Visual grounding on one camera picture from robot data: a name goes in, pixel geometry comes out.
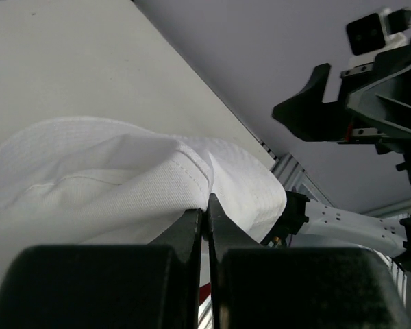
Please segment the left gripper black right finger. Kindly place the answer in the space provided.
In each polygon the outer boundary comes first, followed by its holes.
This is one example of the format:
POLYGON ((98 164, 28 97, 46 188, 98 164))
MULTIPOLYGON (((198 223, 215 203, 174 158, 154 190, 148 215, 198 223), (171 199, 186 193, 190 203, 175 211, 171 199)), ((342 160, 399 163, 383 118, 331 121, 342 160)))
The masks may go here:
POLYGON ((207 211, 215 328, 409 328, 388 269, 362 248, 269 248, 207 211))

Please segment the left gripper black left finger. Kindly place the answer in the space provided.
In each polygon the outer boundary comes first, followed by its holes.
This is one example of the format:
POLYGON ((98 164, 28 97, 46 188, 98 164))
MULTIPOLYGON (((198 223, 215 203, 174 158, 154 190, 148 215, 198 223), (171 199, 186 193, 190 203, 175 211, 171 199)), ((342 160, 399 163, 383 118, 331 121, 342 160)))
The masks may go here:
POLYGON ((147 245, 40 245, 0 286, 0 328, 196 328, 200 210, 147 245))

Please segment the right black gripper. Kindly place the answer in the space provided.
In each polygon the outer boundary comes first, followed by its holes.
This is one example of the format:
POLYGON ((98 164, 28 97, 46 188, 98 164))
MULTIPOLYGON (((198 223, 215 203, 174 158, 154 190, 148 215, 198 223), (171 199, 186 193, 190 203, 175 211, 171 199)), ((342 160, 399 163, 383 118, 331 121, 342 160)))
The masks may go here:
POLYGON ((272 118, 305 142, 373 144, 378 153, 411 153, 411 39, 402 33, 350 35, 353 52, 338 100, 323 102, 331 65, 274 106, 272 118))

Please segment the dark red bucket hat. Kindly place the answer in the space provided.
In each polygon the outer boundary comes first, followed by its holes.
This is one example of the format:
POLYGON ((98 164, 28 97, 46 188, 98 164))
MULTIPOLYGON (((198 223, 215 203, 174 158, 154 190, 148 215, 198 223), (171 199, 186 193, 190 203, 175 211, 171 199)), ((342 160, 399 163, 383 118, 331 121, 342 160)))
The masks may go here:
POLYGON ((199 288, 199 305, 202 305, 205 300, 210 296, 211 294, 211 284, 210 282, 200 286, 199 288))

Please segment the white bucket hat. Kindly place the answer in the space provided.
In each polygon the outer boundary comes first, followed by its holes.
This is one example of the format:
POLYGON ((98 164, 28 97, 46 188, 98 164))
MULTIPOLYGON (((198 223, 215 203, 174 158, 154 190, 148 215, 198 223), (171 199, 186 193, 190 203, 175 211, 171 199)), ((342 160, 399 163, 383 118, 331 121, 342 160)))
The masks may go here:
POLYGON ((255 241, 286 206, 275 176, 226 141, 92 117, 34 124, 0 146, 0 283, 26 247, 146 244, 211 194, 255 241))

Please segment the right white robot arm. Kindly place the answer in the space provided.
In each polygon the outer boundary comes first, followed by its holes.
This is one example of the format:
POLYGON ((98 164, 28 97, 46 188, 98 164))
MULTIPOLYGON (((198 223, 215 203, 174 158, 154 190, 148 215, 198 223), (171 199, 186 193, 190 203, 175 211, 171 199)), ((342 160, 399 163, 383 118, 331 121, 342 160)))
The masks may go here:
MULTIPOLYGON (((379 155, 401 154, 403 162, 396 169, 408 174, 411 185, 411 39, 343 71, 338 99, 325 103, 330 69, 329 64, 316 66, 301 91, 274 107, 273 118, 306 142, 373 145, 379 155)), ((264 243, 279 243, 297 234, 368 247, 411 272, 411 217, 378 219, 289 192, 285 211, 264 243)))

